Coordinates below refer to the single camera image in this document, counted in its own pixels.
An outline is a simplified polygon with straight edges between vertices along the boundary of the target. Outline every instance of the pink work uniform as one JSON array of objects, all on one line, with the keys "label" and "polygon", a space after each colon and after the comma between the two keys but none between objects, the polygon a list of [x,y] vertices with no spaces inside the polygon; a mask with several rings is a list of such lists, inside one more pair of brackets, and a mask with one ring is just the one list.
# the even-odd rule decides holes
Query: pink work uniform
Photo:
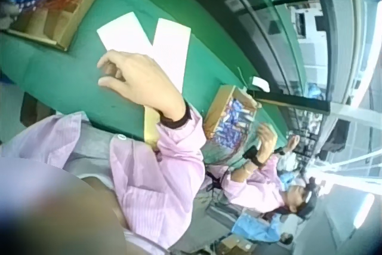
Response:
[{"label": "pink work uniform", "polygon": [[272,155],[263,169],[255,170],[242,183],[231,180],[230,173],[223,177],[227,166],[210,166],[209,171],[216,178],[223,177],[221,187],[230,203],[265,213],[285,205],[280,194],[282,183],[276,171],[277,161],[278,157]]},{"label": "pink work uniform", "polygon": [[[189,227],[193,199],[204,180],[202,118],[192,108],[191,116],[175,130],[158,124],[158,156],[147,144],[121,135],[110,141],[114,190],[129,227],[164,248]],[[3,144],[0,154],[63,168],[84,123],[82,112],[51,116]]]}]

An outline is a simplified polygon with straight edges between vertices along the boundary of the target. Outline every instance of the blue uniform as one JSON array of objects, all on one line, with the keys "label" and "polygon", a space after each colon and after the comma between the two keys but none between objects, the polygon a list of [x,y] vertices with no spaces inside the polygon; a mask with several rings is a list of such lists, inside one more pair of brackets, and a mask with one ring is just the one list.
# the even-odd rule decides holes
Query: blue uniform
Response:
[{"label": "blue uniform", "polygon": [[272,217],[270,225],[267,225],[249,214],[242,214],[235,222],[231,232],[245,239],[277,242],[280,240],[280,214]]}]

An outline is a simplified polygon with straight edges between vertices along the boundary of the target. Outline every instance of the blue item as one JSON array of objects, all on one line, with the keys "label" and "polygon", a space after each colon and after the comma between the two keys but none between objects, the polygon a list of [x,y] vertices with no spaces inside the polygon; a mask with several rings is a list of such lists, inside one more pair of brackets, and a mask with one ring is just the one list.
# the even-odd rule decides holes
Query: blue item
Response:
[{"label": "blue item", "polygon": [[292,181],[295,179],[295,175],[292,172],[283,173],[279,176],[282,183],[282,191],[287,191],[291,186]]},{"label": "blue item", "polygon": [[241,214],[235,225],[233,225],[231,232],[243,236],[245,239],[277,242],[281,237],[279,231],[280,216],[280,214],[274,215],[270,226],[268,226],[249,214]]},{"label": "blue item", "polygon": [[308,83],[308,93],[307,97],[311,99],[317,99],[319,96],[321,96],[322,91],[317,86],[317,84],[314,83]]}]

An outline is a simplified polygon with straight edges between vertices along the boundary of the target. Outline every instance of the green workbench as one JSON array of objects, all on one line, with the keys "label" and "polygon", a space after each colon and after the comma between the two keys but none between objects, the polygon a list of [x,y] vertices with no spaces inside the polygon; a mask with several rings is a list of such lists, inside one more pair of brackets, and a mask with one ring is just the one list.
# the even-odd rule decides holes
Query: green workbench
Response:
[{"label": "green workbench", "polygon": [[[97,85],[101,72],[96,63],[106,50],[96,30],[131,11],[137,15],[151,41],[158,18],[174,20],[149,0],[96,0],[66,53],[0,34],[1,69],[22,89],[55,110],[62,113],[83,110],[98,127],[142,139],[143,108]],[[222,84],[242,87],[232,71],[192,35],[184,76],[184,98],[205,114]],[[276,129],[285,135],[285,123],[281,118],[274,121],[263,109],[258,119],[281,123],[276,124]]]}]

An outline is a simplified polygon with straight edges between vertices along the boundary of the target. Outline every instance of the hair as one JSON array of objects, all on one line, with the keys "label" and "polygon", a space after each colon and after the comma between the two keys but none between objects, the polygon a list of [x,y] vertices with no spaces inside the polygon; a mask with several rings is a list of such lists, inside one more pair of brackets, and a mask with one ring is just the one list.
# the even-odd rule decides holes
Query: hair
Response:
[{"label": "hair", "polygon": [[311,177],[309,179],[309,182],[305,186],[305,191],[307,193],[312,192],[312,197],[309,199],[308,202],[303,202],[297,208],[296,213],[291,212],[287,206],[276,208],[275,210],[271,211],[271,213],[278,213],[281,215],[295,214],[302,220],[308,219],[311,213],[313,212],[313,210],[315,209],[316,203],[317,203],[317,194],[315,192],[317,185],[315,183],[315,180],[316,179],[314,177]]},{"label": "hair", "polygon": [[290,245],[290,243],[292,243],[293,242],[293,235],[292,234],[289,234],[288,233],[288,238],[287,239],[282,239],[282,238],[280,238],[280,242],[281,243],[283,243],[284,245]]}]

